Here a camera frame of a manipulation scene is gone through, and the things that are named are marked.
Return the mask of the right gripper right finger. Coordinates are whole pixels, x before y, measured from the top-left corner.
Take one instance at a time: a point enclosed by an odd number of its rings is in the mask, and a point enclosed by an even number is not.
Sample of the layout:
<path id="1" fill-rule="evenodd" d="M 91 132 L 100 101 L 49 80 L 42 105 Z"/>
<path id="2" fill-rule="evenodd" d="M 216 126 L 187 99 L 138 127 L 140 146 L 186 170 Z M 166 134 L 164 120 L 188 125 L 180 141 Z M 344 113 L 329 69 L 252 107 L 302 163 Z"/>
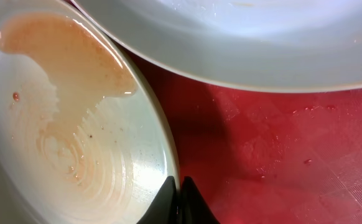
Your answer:
<path id="1" fill-rule="evenodd" d="M 191 177 L 185 177 L 180 194 L 182 224 L 220 224 Z"/>

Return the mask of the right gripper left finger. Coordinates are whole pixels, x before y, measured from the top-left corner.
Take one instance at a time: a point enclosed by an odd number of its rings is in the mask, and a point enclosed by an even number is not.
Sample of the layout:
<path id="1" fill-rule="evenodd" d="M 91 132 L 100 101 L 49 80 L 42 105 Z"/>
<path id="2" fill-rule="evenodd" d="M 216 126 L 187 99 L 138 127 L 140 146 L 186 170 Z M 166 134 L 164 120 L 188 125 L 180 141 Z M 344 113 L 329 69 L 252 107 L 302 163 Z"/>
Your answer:
<path id="1" fill-rule="evenodd" d="M 137 224 L 176 224 L 177 189 L 173 176 L 168 176 L 146 213 Z"/>

